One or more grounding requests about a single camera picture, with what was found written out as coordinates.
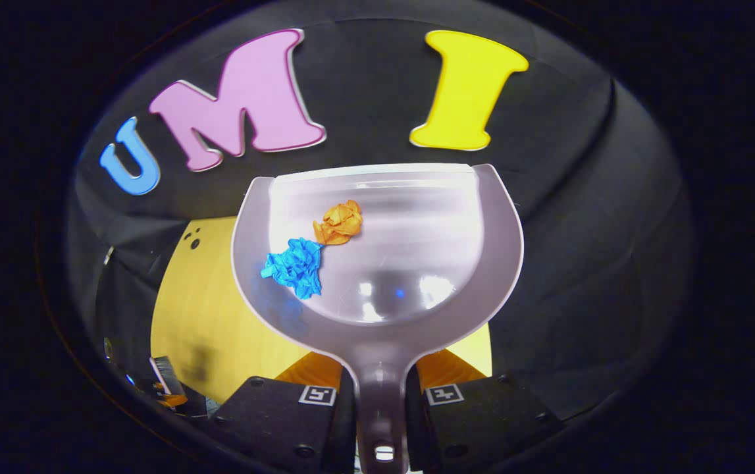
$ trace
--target clear plastic dustpan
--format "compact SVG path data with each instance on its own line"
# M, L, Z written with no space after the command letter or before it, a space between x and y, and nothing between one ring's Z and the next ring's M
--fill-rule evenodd
M353 199L360 234L322 249L322 294L260 277L268 253L315 240L313 220ZM251 181L232 241L236 284L272 329L350 372L367 474L407 471L404 383L423 355L479 329L521 272L521 221L491 165L371 165Z

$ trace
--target dustpan handle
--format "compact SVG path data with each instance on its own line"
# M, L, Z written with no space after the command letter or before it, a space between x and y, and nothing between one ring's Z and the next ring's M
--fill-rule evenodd
M402 370L381 365L358 371L356 377L359 381L357 438L360 468L365 474L406 474L406 375Z

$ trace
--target blue crumpled paper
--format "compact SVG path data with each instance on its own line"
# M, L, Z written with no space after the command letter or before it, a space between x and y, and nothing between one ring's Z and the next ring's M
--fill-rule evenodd
M313 294L322 294L319 282L319 266L322 264L322 244L304 238L290 239L290 248L282 254L269 254L266 267L260 276L272 277L285 287L295 288L296 296L302 300Z

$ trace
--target letter m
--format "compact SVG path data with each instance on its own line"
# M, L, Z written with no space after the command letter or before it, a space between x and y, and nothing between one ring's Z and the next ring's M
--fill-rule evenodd
M160 114L187 154L191 171L209 170L244 150L246 113L256 131L251 144L263 152L309 147L325 139L323 126L313 123L301 102L292 69L292 50L304 39L302 30L281 30L252 39L230 54L222 68L219 96L178 81L159 93L149 112Z

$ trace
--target foam letter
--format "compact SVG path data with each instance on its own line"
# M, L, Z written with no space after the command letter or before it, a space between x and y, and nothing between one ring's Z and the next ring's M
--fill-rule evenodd
M209 170L222 162L222 153L205 146L197 134L233 156L242 155L246 112L256 131L251 144L260 151L322 143L324 127L307 116L292 68L292 50L302 39L301 30L282 30L236 48L222 68L217 98L178 81L152 100L149 111L161 114L184 148L191 171Z
M99 164L111 174L113 180L122 188L122 191L136 196L148 193L155 189L158 180L161 179L161 169L158 162L149 152L146 145L140 140L140 135L134 127L137 126L137 117L126 120L117 131L117 141L122 143L131 153L131 157L140 166L140 175L132 176L125 166L117 159L115 145L109 144L99 157Z
M529 68L518 52L491 39L457 31L430 31L427 44L442 57L427 122L410 132L419 147L479 150L491 137L485 125L512 72Z

